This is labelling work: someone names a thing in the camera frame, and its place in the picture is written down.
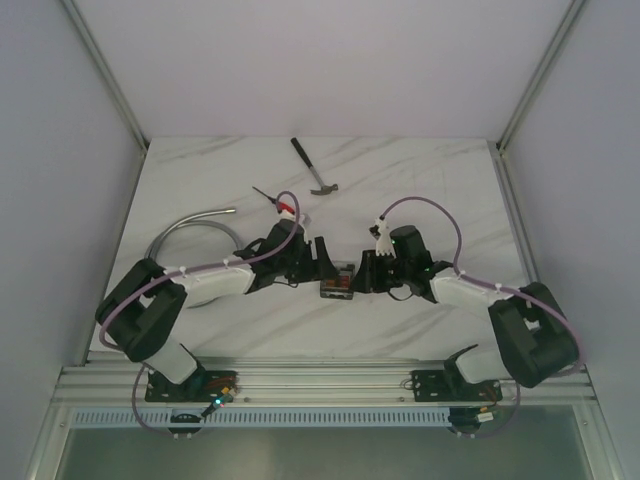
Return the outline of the clear fuse box cover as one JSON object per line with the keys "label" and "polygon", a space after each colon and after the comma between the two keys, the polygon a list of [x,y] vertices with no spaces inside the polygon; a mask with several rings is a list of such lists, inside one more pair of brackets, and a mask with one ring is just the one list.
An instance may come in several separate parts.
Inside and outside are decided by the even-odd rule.
{"label": "clear fuse box cover", "polygon": [[335,264],[337,275],[334,278],[323,280],[323,288],[335,290],[348,290],[355,276],[356,265],[350,262],[337,262]]}

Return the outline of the black fuse box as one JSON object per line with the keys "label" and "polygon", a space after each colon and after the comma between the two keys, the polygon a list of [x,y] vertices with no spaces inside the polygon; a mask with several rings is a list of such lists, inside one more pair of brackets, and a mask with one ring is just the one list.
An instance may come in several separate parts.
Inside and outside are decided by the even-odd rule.
{"label": "black fuse box", "polygon": [[352,300],[354,292],[349,280],[323,280],[320,282],[320,297],[334,300]]}

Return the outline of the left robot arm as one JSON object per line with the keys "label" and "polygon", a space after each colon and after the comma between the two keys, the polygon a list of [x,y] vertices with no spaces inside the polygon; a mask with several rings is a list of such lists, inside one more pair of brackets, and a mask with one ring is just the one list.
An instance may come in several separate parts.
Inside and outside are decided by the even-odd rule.
{"label": "left robot arm", "polygon": [[267,237],[214,264],[167,269],[144,258],[97,308],[99,339],[131,362],[161,374],[180,401],[195,401],[204,390],[204,368],[172,336],[181,312],[222,297],[254,293],[280,277],[294,285],[338,277],[324,239],[307,240],[303,227],[293,220],[278,221]]}

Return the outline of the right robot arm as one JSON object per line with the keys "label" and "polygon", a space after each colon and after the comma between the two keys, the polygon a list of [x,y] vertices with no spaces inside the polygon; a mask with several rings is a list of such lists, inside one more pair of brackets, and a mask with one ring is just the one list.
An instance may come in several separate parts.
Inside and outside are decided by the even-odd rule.
{"label": "right robot arm", "polygon": [[470,345],[446,360],[444,390],[464,399],[478,384],[509,377],[533,388],[580,361],[575,335],[559,318],[560,308],[542,283],[507,292],[482,285],[435,261],[413,225],[388,228],[379,220],[370,228],[375,248],[362,253],[351,289],[363,294],[389,293],[407,287],[411,295],[432,304],[463,310],[490,322],[494,346]]}

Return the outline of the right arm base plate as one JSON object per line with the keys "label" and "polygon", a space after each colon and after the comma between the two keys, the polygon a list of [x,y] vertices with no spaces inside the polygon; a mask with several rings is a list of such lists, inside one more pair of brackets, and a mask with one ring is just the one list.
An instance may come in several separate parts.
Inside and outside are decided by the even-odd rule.
{"label": "right arm base plate", "polygon": [[497,403],[503,399],[499,381],[469,383],[461,374],[446,370],[414,370],[410,383],[416,402]]}

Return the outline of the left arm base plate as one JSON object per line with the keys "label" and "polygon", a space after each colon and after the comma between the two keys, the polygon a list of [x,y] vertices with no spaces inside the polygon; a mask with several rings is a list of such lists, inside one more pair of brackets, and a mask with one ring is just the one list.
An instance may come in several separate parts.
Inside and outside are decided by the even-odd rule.
{"label": "left arm base plate", "polygon": [[148,375],[145,401],[148,403],[203,403],[234,389],[238,373],[233,370],[199,370],[182,384],[171,383],[160,373]]}

